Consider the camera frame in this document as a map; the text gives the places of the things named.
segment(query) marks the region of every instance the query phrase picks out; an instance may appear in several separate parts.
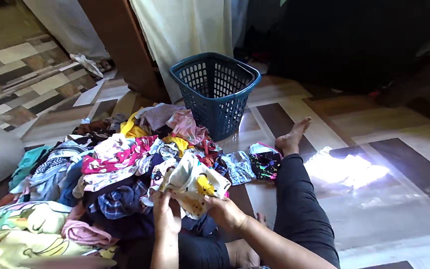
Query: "black pants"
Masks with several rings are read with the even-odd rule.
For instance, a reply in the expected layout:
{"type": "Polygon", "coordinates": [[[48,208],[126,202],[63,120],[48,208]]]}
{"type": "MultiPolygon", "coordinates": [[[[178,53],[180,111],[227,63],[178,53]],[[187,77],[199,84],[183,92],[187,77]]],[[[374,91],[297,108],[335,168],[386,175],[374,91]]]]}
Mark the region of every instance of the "black pants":
{"type": "MultiPolygon", "coordinates": [[[[314,195],[314,188],[299,154],[286,156],[277,177],[277,216],[274,231],[316,253],[339,268],[334,233],[326,213],[314,195]]],[[[154,239],[140,241],[132,248],[129,265],[149,268],[154,239]]],[[[179,235],[180,268],[230,268],[223,242],[179,235]]]]}

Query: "person's hand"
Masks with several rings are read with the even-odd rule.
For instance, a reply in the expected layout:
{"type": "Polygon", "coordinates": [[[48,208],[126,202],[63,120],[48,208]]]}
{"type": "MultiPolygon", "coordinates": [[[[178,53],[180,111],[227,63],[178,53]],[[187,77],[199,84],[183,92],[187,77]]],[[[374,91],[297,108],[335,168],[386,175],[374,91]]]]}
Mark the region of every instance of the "person's hand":
{"type": "Polygon", "coordinates": [[[205,203],[210,207],[208,214],[215,222],[227,231],[237,230],[247,220],[243,213],[232,200],[205,195],[205,203]]]}
{"type": "Polygon", "coordinates": [[[178,235],[182,228],[180,205],[175,199],[170,199],[171,195],[170,190],[153,194],[155,236],[178,235]]]}

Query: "bare foot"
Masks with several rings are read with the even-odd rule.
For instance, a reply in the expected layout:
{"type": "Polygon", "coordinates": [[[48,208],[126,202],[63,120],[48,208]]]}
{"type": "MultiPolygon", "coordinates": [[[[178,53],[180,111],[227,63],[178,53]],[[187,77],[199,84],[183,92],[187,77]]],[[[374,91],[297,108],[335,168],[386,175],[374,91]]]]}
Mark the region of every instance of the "bare foot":
{"type": "Polygon", "coordinates": [[[303,133],[310,124],[311,117],[306,117],[299,123],[293,125],[293,128],[289,133],[282,135],[275,140],[275,148],[280,151],[283,156],[299,153],[300,149],[298,148],[298,144],[303,137],[303,133]]]}
{"type": "MultiPolygon", "coordinates": [[[[257,220],[265,227],[267,218],[262,213],[257,213],[257,220]]],[[[236,268],[251,268],[260,266],[260,256],[250,247],[244,240],[236,240],[230,243],[225,243],[230,257],[230,265],[236,268]]]]}

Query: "laundry basket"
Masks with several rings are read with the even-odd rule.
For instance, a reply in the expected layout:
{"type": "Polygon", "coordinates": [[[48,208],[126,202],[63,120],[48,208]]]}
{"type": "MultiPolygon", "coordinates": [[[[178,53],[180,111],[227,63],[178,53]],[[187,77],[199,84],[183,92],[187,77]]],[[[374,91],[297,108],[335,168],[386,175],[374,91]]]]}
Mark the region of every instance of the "laundry basket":
{"type": "Polygon", "coordinates": [[[170,75],[195,122],[207,127],[214,141],[238,129],[248,95],[261,79],[253,67],[215,52],[182,60],[172,66],[170,75]]]}

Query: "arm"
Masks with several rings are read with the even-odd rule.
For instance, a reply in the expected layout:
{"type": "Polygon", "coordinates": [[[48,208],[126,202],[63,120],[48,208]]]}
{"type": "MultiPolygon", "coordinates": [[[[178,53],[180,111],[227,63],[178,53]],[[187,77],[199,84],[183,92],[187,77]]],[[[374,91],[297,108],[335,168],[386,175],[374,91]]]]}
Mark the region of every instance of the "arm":
{"type": "Polygon", "coordinates": [[[155,236],[151,269],[177,269],[179,267],[178,235],[155,236]]]}
{"type": "Polygon", "coordinates": [[[179,232],[182,226],[180,205],[170,200],[171,193],[154,193],[155,244],[151,269],[179,267],[179,232]]]}
{"type": "Polygon", "coordinates": [[[254,218],[244,214],[230,199],[205,197],[212,208],[209,214],[218,225],[227,230],[234,230],[260,255],[260,258],[272,269],[277,268],[323,268],[336,269],[331,263],[266,228],[254,218]]]}

